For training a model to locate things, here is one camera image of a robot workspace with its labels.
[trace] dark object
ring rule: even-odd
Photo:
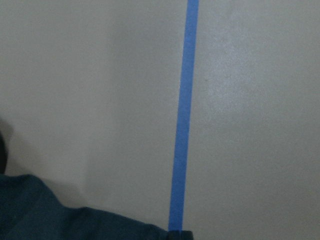
[[[165,240],[151,224],[88,207],[68,208],[33,175],[0,174],[1,240]]]
[[[169,231],[166,240],[194,240],[192,231]]]
[[[4,138],[0,133],[0,174],[4,174],[7,166],[8,154]]]

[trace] dark fabric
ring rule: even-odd
[[[5,141],[0,133],[0,174],[4,174],[7,165],[7,151]]]
[[[0,174],[0,240],[165,240],[166,235],[114,213],[64,207],[35,176]]]

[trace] tape strip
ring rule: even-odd
[[[182,231],[199,0],[188,0],[172,172],[169,231]]]

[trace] dark blue jacket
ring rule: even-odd
[[[35,176],[0,174],[0,240],[165,240],[166,235],[114,213],[62,206]]]

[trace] white wall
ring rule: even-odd
[[[8,175],[167,228],[186,1],[0,1]],[[184,228],[320,238],[320,1],[201,0]]]

